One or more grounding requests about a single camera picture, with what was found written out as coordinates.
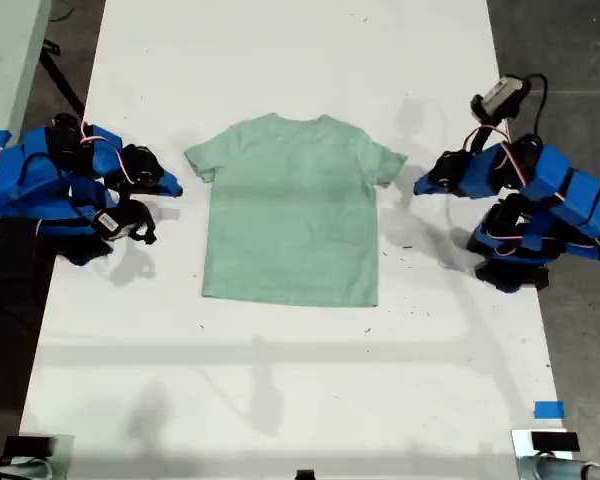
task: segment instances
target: white tabletop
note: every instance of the white tabletop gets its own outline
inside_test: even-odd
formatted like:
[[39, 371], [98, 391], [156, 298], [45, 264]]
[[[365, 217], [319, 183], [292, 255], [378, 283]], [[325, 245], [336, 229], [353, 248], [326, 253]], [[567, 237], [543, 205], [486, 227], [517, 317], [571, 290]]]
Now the white tabletop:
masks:
[[[109, 0], [88, 120], [185, 188], [152, 246], [53, 275], [22, 431], [74, 436], [70, 478], [515, 478], [510, 429], [555, 400], [536, 292], [456, 245], [492, 200], [411, 198], [497, 80], [485, 0]], [[210, 186], [185, 147], [272, 111], [409, 155], [380, 190], [380, 304], [202, 298]]]
[[51, 0], [0, 0], [0, 130], [17, 142]]

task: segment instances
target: mint green t-shirt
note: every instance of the mint green t-shirt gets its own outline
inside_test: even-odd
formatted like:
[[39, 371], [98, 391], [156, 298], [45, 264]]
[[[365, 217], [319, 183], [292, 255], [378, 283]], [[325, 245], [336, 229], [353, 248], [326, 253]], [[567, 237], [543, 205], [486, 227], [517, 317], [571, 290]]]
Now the mint green t-shirt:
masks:
[[327, 115], [274, 113], [185, 155], [213, 182], [203, 296], [378, 304], [375, 186], [396, 177], [404, 155]]

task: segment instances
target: gray floor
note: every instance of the gray floor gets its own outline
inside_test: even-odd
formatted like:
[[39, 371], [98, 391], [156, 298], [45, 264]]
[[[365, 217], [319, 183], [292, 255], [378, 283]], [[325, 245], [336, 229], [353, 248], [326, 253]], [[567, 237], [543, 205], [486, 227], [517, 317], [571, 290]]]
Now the gray floor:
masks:
[[[57, 3], [60, 14], [63, 5]], [[61, 44], [58, 64], [84, 98], [104, 0], [72, 3], [74, 14], [50, 24], [47, 38]], [[600, 176], [600, 0], [489, 0], [489, 8], [500, 71], [540, 71], [550, 79], [542, 137], [575, 166]], [[515, 134], [528, 127], [538, 100], [532, 98], [514, 122]], [[68, 110], [39, 69], [23, 131]], [[600, 463], [600, 264], [561, 258], [552, 266], [551, 286], [541, 292], [540, 302], [558, 395], [566, 403], [566, 426], [580, 434], [583, 457]], [[28, 342], [22, 357], [35, 349], [35, 338], [28, 338], [22, 340]], [[14, 376], [21, 377], [18, 389], [26, 391], [30, 360], [23, 358], [13, 368]], [[17, 403], [5, 402], [0, 409], [0, 447], [5, 433], [17, 431]]]

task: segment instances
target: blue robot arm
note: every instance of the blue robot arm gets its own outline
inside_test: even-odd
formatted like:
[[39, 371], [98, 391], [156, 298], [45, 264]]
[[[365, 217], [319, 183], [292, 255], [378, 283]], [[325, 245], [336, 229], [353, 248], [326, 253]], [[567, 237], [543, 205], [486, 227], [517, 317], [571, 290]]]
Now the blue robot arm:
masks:
[[146, 147], [123, 148], [117, 135], [67, 114], [0, 151], [0, 216], [38, 220], [36, 235], [78, 265], [123, 236], [156, 240], [151, 213], [131, 198], [139, 193], [179, 197], [183, 189]]
[[[514, 90], [518, 93], [514, 103], [519, 105], [529, 88]], [[474, 99], [474, 114], [476, 104], [481, 103]], [[509, 108], [486, 121], [476, 115], [481, 120], [479, 131], [487, 133], [474, 140], [470, 149], [444, 152], [414, 187], [415, 195], [440, 193], [470, 199], [498, 195], [502, 188], [517, 191], [487, 212], [467, 245], [486, 259], [476, 269], [478, 278], [507, 292], [524, 284], [547, 286], [546, 265], [562, 253], [600, 260], [599, 179], [572, 168], [555, 147], [544, 145], [537, 135], [537, 122], [534, 133], [482, 149], [488, 133], [517, 110], [512, 114]]]

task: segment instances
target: label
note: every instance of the label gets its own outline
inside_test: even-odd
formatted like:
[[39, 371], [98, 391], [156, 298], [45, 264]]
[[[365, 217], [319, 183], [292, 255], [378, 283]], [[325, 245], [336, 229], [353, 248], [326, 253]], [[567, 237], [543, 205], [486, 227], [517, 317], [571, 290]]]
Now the label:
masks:
[[98, 221], [105, 226], [107, 230], [110, 232], [115, 232], [118, 229], [118, 222], [116, 222], [113, 218], [111, 218], [106, 213], [102, 213], [98, 217]]

